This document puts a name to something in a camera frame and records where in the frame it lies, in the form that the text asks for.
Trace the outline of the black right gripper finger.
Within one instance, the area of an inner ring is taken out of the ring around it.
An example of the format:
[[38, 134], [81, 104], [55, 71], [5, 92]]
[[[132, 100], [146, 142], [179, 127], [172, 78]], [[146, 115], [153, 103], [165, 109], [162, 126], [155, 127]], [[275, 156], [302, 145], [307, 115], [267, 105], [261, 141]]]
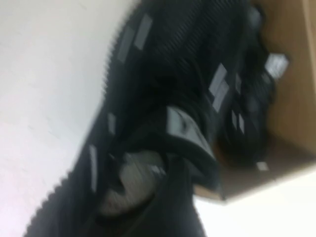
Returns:
[[207, 236], [193, 203], [187, 170], [169, 170], [159, 193], [148, 206], [149, 237]]

